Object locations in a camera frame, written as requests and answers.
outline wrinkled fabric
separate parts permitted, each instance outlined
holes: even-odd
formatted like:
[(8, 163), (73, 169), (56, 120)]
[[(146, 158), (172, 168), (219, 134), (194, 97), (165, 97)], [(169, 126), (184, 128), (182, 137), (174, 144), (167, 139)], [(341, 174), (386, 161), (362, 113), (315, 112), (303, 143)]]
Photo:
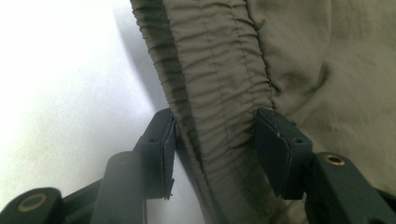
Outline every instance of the wrinkled fabric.
[(396, 194), (393, 1), (132, 0), (214, 223), (305, 223), (252, 145), (259, 107)]

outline khaki cloth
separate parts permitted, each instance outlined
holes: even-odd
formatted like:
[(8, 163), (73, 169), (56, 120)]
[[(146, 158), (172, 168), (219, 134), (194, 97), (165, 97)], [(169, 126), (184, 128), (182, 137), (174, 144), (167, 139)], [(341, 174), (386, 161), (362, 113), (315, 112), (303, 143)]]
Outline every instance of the khaki cloth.
[(214, 223), (305, 223), (252, 145), (256, 110), (396, 194), (394, 0), (132, 0)]

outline white background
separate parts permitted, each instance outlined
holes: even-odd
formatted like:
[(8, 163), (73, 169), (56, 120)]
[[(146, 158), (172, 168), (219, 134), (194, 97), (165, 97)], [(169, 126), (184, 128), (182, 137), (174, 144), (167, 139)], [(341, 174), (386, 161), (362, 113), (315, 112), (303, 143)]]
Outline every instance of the white background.
[[(0, 2), (0, 210), (29, 189), (66, 196), (101, 178), (166, 107), (128, 0)], [(149, 223), (204, 223), (175, 169)]]

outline fabric seam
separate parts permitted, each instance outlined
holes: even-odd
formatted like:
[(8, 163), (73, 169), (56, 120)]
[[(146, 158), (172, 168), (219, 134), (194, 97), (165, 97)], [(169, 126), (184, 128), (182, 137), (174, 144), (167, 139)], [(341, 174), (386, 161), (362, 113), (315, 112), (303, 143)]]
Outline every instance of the fabric seam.
[[(252, 114), (254, 113), (253, 107), (255, 106), (255, 104), (254, 104), (254, 102), (253, 102), (253, 92), (252, 92), (252, 89), (251, 89), (251, 87), (252, 87), (251, 75), (250, 75), (249, 69), (248, 69), (247, 55), (246, 55), (246, 53), (245, 53), (245, 46), (244, 46), (244, 44), (243, 44), (243, 42), (242, 42), (242, 40), (241, 40), (241, 35), (240, 35), (239, 32), (238, 32), (239, 26), (238, 26), (238, 24), (237, 24), (237, 22), (236, 22), (236, 17), (235, 17), (235, 15), (234, 15), (234, 13), (233, 13), (233, 6), (232, 6), (232, 4), (231, 4), (231, 0), (229, 0), (229, 7), (230, 7), (230, 14), (231, 14), (231, 16), (233, 17), (233, 24), (234, 24), (234, 28), (235, 28), (234, 30), (235, 30), (236, 35), (237, 35), (237, 40), (238, 40), (238, 42), (239, 42), (239, 46), (241, 47), (241, 52), (242, 52), (243, 59), (244, 59), (244, 66), (245, 66), (246, 72), (247, 72), (247, 80), (248, 80), (248, 83), (249, 83), (250, 103), (251, 103), (251, 108), (250, 108), (250, 111), (249, 111), (249, 112), (251, 113), (251, 117), (254, 119), (254, 116), (253, 116)], [(231, 149), (231, 152), (230, 152), (230, 156), (231, 156), (231, 158), (232, 158), (232, 160), (233, 160), (233, 164), (234, 164), (234, 166), (235, 166), (235, 169), (236, 169), (237, 173), (238, 173), (238, 174), (240, 175), (240, 177), (242, 178), (242, 181), (243, 181), (243, 183), (244, 183), (244, 185), (245, 185), (245, 187), (246, 187), (246, 189), (247, 189), (247, 192), (250, 194), (250, 197), (253, 199), (253, 202), (254, 202), (255, 204), (257, 204), (257, 205), (260, 207), (261, 205), (260, 205), (260, 202), (257, 201), (256, 194), (251, 190), (251, 187), (248, 185), (248, 183), (246, 182), (246, 180), (243, 178), (242, 173), (241, 173), (241, 171), (240, 171), (239, 168), (238, 168), (238, 165), (237, 165), (237, 163), (236, 163), (235, 157), (233, 156), (233, 150), (232, 150), (232, 149)]]
[[(167, 22), (168, 22), (168, 25), (169, 25), (169, 31), (170, 31), (170, 33), (171, 33), (171, 35), (172, 35), (172, 37), (173, 37), (172, 30), (170, 29), (170, 21), (169, 21), (169, 19), (168, 19), (168, 17), (167, 17), (167, 13), (166, 13), (166, 9), (164, 8), (163, 1), (162, 1), (162, 0), (154, 0), (154, 1), (155, 1), (154, 4), (157, 5), (157, 7), (160, 8), (160, 13), (162, 14), (162, 16), (163, 16), (164, 18), (166, 18), (166, 20), (167, 20)], [(174, 44), (175, 48), (177, 49), (176, 43), (175, 43), (175, 38), (174, 38), (174, 37), (173, 37), (173, 44)], [(223, 216), (219, 216), (219, 214), (216, 214), (216, 210), (217, 210), (216, 207), (217, 207), (218, 205), (217, 205), (217, 202), (214, 202), (213, 192), (212, 192), (212, 189), (211, 189), (211, 187), (210, 187), (210, 185), (209, 185), (209, 181), (207, 180), (207, 176), (206, 176), (206, 173), (205, 173), (204, 165), (203, 165), (203, 163), (202, 163), (201, 160), (198, 160), (198, 158), (201, 158), (200, 152), (199, 152), (199, 151), (197, 152), (196, 150), (194, 150), (193, 143), (192, 143), (192, 141), (190, 140), (190, 136), (189, 136), (187, 133), (184, 133), (184, 132), (180, 132), (180, 133), (181, 133), (181, 136), (182, 136), (183, 140), (187, 142), (186, 145), (191, 146), (191, 153), (192, 153), (193, 157), (198, 161), (198, 164), (199, 164), (199, 167), (200, 167), (200, 172), (201, 172), (201, 174), (204, 176), (205, 185), (207, 186), (208, 195), (209, 195), (209, 197), (210, 197), (209, 200), (211, 201), (211, 202), (206, 202), (206, 203), (208, 203), (207, 206), (208, 206), (209, 209), (213, 209), (211, 215), (214, 216), (214, 219), (217, 219), (218, 221), (219, 221), (219, 220), (223, 220)], [(202, 189), (202, 188), (199, 186), (199, 184), (198, 184), (197, 186), (198, 186), (198, 188), (200, 188), (201, 191), (204, 191), (204, 189)]]
[(274, 111), (276, 111), (276, 105), (275, 105), (275, 101), (274, 101), (274, 94), (273, 94), (273, 90), (276, 90), (276, 88), (274, 87), (274, 85), (272, 84), (272, 80), (271, 80), (271, 76), (268, 72), (268, 63), (267, 61), (264, 59), (264, 52), (261, 50), (262, 52), (262, 61), (264, 62), (264, 75), (265, 77), (267, 77), (268, 79), (268, 87), (269, 87), (269, 98), (270, 98), (270, 102), (271, 102), (271, 107)]
[[(202, 24), (203, 24), (204, 29), (205, 29), (206, 42), (210, 46), (211, 45), (211, 41), (209, 39), (209, 31), (208, 31), (207, 26), (206, 26), (201, 0), (196, 0), (196, 3), (198, 5), (198, 8), (200, 9), (200, 16), (201, 16), (201, 19), (202, 19)], [(225, 138), (226, 138), (227, 148), (228, 148), (228, 150), (230, 150), (230, 144), (227, 141), (229, 139), (229, 135), (228, 135), (228, 132), (227, 132), (227, 128), (225, 126), (224, 103), (223, 103), (223, 100), (222, 100), (223, 94), (222, 94), (220, 81), (219, 81), (219, 71), (218, 71), (218, 68), (216, 66), (215, 56), (214, 56), (212, 48), (210, 48), (210, 58), (211, 58), (211, 62), (213, 64), (213, 68), (215, 69), (216, 79), (217, 79), (217, 82), (218, 82), (218, 92), (219, 92), (219, 100), (220, 100), (220, 107), (221, 107), (221, 117), (222, 117), (222, 120), (223, 120), (223, 125), (222, 126), (223, 126), (223, 129), (224, 129), (224, 134), (225, 134)]]

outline metal grommet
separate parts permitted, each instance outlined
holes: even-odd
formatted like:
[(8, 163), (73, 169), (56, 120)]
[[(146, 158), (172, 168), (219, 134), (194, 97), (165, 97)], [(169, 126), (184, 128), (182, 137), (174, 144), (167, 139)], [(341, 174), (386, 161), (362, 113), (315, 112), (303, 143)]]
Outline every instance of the metal grommet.
[(23, 201), (18, 205), (18, 210), (20, 212), (29, 212), (39, 208), (47, 200), (47, 195), (44, 193), (37, 193), (30, 195), (29, 197), (23, 199)]
[(326, 156), (326, 162), (328, 162), (329, 164), (332, 165), (345, 165), (346, 162), (339, 158), (338, 156), (334, 156), (334, 155), (328, 155)]

